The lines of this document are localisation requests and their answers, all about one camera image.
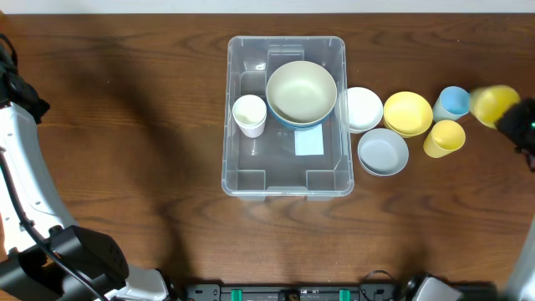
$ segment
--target yellow bowl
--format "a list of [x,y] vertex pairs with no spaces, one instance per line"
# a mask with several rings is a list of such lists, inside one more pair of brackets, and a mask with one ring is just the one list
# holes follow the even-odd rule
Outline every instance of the yellow bowl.
[[388,123],[388,121],[384,120],[384,124],[385,124],[385,128],[387,129],[390,129],[390,130],[393,130],[397,135],[400,135],[402,138],[410,138],[410,137],[414,137],[416,135],[405,135],[405,134],[402,134],[400,133],[398,130],[396,130],[392,125],[390,125]]
[[399,92],[385,102],[385,126],[404,138],[420,135],[433,122],[433,109],[425,98],[412,92]]

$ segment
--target yellow cup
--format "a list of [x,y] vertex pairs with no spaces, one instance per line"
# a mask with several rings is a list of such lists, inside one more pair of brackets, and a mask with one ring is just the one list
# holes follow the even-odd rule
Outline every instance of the yellow cup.
[[485,126],[494,125],[514,104],[520,102],[520,95],[513,88],[497,85],[476,89],[471,93],[470,111]]
[[424,151],[433,158],[440,158],[459,150],[466,141],[462,126],[452,120],[443,120],[436,123],[425,138]]

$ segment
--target white cup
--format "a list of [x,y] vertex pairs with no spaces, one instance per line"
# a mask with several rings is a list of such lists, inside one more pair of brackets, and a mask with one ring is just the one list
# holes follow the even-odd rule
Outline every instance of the white cup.
[[260,97],[243,95],[234,102],[232,116],[245,136],[257,138],[264,132],[268,109]]

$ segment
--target clear plastic storage bin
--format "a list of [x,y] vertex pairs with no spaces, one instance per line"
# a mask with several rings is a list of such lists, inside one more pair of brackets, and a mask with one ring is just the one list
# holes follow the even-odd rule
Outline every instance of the clear plastic storage bin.
[[[327,69],[338,88],[334,112],[323,122],[323,154],[296,155],[302,132],[280,124],[268,111],[266,128],[247,138],[232,118],[240,96],[266,101],[266,85],[282,65],[306,60]],[[235,37],[228,44],[227,106],[223,145],[222,188],[230,196],[261,201],[266,196],[306,196],[327,201],[348,195],[354,187],[347,114],[344,41],[338,37]]]

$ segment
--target wood grain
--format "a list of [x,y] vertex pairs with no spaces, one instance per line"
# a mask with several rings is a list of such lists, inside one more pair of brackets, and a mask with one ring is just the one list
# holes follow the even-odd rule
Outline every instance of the wood grain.
[[[20,72],[52,109],[39,139],[81,226],[111,235],[129,263],[178,283],[352,282],[422,268],[503,285],[534,213],[523,158],[463,117],[462,150],[410,161],[331,202],[240,202],[221,189],[227,44],[236,35],[337,35],[349,86],[411,90],[510,84],[535,95],[533,15],[8,16]],[[358,136],[352,137],[353,144]],[[6,294],[0,299],[10,299]]]

